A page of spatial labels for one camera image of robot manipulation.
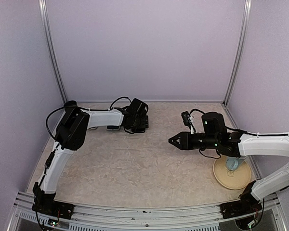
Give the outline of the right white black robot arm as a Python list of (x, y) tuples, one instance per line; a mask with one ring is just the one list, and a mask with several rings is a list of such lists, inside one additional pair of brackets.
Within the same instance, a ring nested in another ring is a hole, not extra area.
[(215, 150), (218, 157), (213, 173), (217, 181), (228, 189), (244, 189), (236, 204), (240, 213), (248, 213), (256, 201), (289, 187), (289, 162), (263, 179), (250, 181), (251, 170), (245, 161), (252, 155), (289, 158), (289, 132), (254, 134), (228, 128), (222, 114), (208, 112), (201, 116), (204, 131), (197, 133), (191, 113), (185, 111), (181, 116), (190, 131), (180, 132), (168, 142), (180, 150)]

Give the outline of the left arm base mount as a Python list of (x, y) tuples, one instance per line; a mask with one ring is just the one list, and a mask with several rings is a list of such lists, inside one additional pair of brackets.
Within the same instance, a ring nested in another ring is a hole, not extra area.
[(53, 199), (34, 198), (32, 210), (52, 217), (71, 220), (74, 212), (74, 205)]

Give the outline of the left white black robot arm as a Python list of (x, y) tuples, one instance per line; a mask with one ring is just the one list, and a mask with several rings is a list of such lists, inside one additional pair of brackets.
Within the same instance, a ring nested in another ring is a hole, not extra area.
[(148, 109), (148, 105), (137, 98), (122, 108), (111, 105), (107, 109), (83, 108), (76, 101), (68, 101), (62, 107), (65, 113), (52, 135), (53, 150), (33, 187), (34, 204), (47, 214), (58, 209), (54, 198), (59, 178), (69, 158), (84, 144), (87, 130), (115, 126), (129, 134), (144, 133), (148, 129)]

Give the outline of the light blue phone case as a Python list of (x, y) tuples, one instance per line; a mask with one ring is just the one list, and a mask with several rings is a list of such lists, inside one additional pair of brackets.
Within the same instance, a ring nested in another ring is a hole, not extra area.
[(107, 131), (119, 131), (120, 130), (120, 126), (107, 126), (106, 130)]

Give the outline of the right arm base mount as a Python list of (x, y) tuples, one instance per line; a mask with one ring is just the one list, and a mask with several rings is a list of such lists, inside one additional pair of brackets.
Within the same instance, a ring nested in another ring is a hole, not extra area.
[(239, 200), (220, 205), (223, 219), (239, 217), (262, 210), (263, 206), (251, 194), (243, 195)]

